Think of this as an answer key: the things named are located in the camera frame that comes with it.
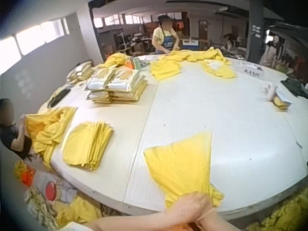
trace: person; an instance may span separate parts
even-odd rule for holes
[[[260,65],[275,68],[276,61],[279,59],[282,52],[282,45],[279,42],[279,37],[274,36],[273,41],[269,41],[265,46],[265,52],[262,55]]]
[[[0,140],[3,145],[18,155],[35,170],[46,171],[40,155],[32,150],[32,140],[25,131],[26,116],[22,115],[19,126],[13,125],[14,106],[10,99],[0,99]]]
[[[180,39],[172,28],[172,20],[168,15],[158,17],[159,27],[153,32],[152,45],[156,54],[168,54],[171,50],[179,50]]]
[[[217,214],[207,195],[196,192],[180,197],[164,212],[136,217],[104,217],[86,226],[71,222],[60,231],[167,231],[191,222],[202,231],[238,231]]]

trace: white table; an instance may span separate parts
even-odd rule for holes
[[[239,73],[233,79],[218,78],[187,61],[181,66],[180,74],[160,82],[146,68],[142,73],[149,85],[137,103],[94,104],[85,100],[82,87],[75,86],[58,104],[78,107],[65,137],[87,120],[106,121],[115,132],[98,170],[66,165],[62,144],[51,159],[56,170],[81,191],[122,212],[161,211],[164,193],[149,174],[143,150],[209,129],[213,133],[210,180],[225,194],[218,208],[224,218],[268,207],[307,178],[308,103],[280,83],[286,75],[264,68],[267,80],[293,102],[282,113],[266,101],[264,81]]]

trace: yellow shirt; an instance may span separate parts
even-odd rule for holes
[[[164,33],[165,33],[165,36],[170,36],[170,35],[172,35],[173,37],[177,36],[177,33],[174,31],[173,28],[170,31],[164,30]],[[154,30],[153,36],[158,38],[157,42],[159,44],[164,43],[164,34],[163,34],[163,30],[160,26]]]

